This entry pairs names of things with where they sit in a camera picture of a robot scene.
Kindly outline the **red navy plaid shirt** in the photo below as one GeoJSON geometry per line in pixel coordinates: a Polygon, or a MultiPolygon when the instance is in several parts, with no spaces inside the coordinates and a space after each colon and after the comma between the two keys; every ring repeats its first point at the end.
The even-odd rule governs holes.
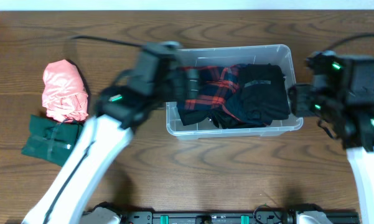
{"type": "Polygon", "coordinates": [[[178,102],[177,109],[183,110],[222,110],[235,117],[225,108],[226,101],[240,88],[238,77],[246,65],[236,64],[227,67],[203,66],[183,67],[196,69],[200,77],[200,90],[196,99],[178,102]]]}

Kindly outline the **black taped cloth bundle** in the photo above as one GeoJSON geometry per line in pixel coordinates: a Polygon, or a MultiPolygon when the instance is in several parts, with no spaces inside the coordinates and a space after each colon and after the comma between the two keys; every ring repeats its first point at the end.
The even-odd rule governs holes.
{"type": "Polygon", "coordinates": [[[288,119],[285,77],[279,66],[243,64],[238,71],[238,85],[225,108],[239,122],[258,128],[288,119]]]}

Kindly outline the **black garment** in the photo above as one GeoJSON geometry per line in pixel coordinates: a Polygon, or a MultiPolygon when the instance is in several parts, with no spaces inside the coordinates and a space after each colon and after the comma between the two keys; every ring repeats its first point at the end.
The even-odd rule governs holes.
{"type": "Polygon", "coordinates": [[[180,120],[184,126],[210,121],[216,128],[228,129],[239,125],[239,121],[218,109],[214,110],[183,110],[178,109],[180,120]]]}

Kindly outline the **pink cloth bundle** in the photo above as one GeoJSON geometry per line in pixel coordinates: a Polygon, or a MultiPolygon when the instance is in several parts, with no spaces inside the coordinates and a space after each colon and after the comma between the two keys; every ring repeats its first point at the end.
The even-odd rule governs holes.
{"type": "Polygon", "coordinates": [[[42,106],[49,118],[58,122],[87,119],[88,93],[75,65],[67,60],[50,63],[43,81],[42,106]]]}

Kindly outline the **dark green taped cloth bundle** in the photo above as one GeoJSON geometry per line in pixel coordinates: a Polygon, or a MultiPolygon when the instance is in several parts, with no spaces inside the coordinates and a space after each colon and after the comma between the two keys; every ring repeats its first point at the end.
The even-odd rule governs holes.
{"type": "Polygon", "coordinates": [[[78,121],[57,122],[51,119],[30,116],[29,132],[21,154],[63,166],[75,147],[83,123],[78,121]]]}

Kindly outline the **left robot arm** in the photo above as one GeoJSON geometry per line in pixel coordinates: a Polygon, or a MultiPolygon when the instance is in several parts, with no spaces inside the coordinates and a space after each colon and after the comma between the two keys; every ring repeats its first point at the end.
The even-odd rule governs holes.
{"type": "Polygon", "coordinates": [[[182,71],[181,48],[176,41],[139,46],[136,64],[100,93],[96,114],[86,120],[66,163],[23,223],[79,223],[105,172],[133,140],[134,130],[164,102],[197,96],[198,75],[182,71]]]}

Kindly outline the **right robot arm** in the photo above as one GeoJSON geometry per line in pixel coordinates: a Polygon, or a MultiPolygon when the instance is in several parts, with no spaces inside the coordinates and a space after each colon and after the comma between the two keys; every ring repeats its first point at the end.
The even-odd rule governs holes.
{"type": "Polygon", "coordinates": [[[316,52],[306,60],[310,84],[288,89],[296,117],[317,125],[342,143],[357,187],[361,219],[374,223],[374,57],[316,52]]]}

